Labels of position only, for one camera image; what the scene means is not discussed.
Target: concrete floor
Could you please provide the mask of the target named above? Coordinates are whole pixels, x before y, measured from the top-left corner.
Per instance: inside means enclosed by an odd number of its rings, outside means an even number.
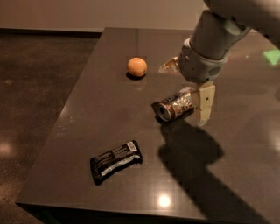
[[[0,223],[39,224],[15,205],[98,38],[0,34]]]

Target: silver can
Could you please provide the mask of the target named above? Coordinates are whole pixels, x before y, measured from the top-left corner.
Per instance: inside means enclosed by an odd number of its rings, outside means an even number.
[[[157,114],[165,122],[175,120],[192,106],[192,87],[184,87],[176,94],[162,100],[157,107]]]

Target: black wrapper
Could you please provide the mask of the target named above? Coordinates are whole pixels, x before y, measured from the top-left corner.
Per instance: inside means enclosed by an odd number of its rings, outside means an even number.
[[[131,141],[90,159],[90,168],[96,185],[130,165],[142,163],[137,141]]]

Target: table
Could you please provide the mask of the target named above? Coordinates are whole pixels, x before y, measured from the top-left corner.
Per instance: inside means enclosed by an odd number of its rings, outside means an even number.
[[[254,32],[234,46],[207,125],[193,114],[160,123],[152,106],[193,84],[158,69],[191,33],[105,29],[17,204],[45,223],[279,223],[280,66],[263,55],[273,46]],[[148,64],[141,80],[126,75],[134,56]],[[95,185],[90,158],[133,139],[143,163]]]

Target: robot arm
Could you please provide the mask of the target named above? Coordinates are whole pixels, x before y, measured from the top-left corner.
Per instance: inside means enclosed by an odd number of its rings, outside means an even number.
[[[204,0],[204,10],[192,36],[178,57],[162,67],[178,67],[188,80],[198,83],[193,99],[199,123],[211,114],[217,78],[230,48],[255,29],[280,48],[280,0]]]

